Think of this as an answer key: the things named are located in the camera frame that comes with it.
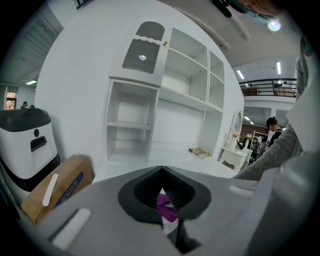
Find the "black shirt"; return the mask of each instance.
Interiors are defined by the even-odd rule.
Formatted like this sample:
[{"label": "black shirt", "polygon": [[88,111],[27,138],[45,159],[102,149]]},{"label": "black shirt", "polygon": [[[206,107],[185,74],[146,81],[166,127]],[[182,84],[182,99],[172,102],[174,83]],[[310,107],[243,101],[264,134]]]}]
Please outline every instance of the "black shirt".
[{"label": "black shirt", "polygon": [[282,134],[282,130],[281,129],[278,129],[274,132],[274,134],[272,135],[271,139],[270,139],[270,146],[271,147],[275,140],[279,138],[279,136]]}]

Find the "blue logo on box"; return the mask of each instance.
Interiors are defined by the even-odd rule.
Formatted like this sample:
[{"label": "blue logo on box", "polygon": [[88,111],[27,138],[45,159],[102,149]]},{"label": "blue logo on box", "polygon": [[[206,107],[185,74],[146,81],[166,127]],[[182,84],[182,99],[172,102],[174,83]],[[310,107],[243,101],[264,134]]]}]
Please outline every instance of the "blue logo on box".
[{"label": "blue logo on box", "polygon": [[64,191],[59,201],[55,204],[53,208],[56,208],[57,206],[61,205],[65,200],[71,197],[83,178],[84,178],[84,173],[80,172],[78,176],[74,179],[74,181],[71,182],[70,186]]}]

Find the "white cabinet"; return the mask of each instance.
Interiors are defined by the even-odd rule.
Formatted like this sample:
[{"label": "white cabinet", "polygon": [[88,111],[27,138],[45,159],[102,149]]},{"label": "white cabinet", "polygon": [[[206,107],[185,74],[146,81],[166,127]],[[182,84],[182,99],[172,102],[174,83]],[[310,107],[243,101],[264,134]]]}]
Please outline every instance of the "white cabinet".
[{"label": "white cabinet", "polygon": [[202,43],[163,23],[140,20],[109,76],[108,161],[183,160],[191,157],[189,148],[198,147],[214,153],[223,117],[224,64]]},{"label": "white cabinet", "polygon": [[160,87],[172,27],[152,18],[133,24],[118,49],[110,78]]}]

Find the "gray sleeve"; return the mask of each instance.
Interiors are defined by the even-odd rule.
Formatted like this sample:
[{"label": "gray sleeve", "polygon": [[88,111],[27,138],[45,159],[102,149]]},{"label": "gray sleeve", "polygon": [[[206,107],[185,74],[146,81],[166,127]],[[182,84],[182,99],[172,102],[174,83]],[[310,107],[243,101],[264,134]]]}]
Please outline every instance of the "gray sleeve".
[{"label": "gray sleeve", "polygon": [[[308,70],[303,50],[301,51],[300,59],[296,64],[296,71],[296,99],[298,99],[303,93],[305,84],[308,81]],[[294,129],[288,124],[282,135],[274,140],[273,145],[257,161],[238,173],[234,178],[259,181],[264,171],[271,168],[277,168],[291,158],[298,142]]]},{"label": "gray sleeve", "polygon": [[292,156],[296,143],[297,136],[294,129],[288,124],[282,135],[274,140],[274,144],[257,161],[234,178],[259,181],[264,171],[279,167]]}]

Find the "purple object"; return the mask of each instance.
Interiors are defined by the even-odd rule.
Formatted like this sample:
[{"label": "purple object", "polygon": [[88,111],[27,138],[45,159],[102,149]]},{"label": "purple object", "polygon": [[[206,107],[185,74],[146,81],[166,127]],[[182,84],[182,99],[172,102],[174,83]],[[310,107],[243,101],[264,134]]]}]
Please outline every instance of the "purple object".
[{"label": "purple object", "polygon": [[156,212],[169,222],[174,222],[178,218],[178,213],[173,207],[165,207],[165,204],[168,203],[170,203],[168,196],[166,194],[159,194],[156,203]]}]

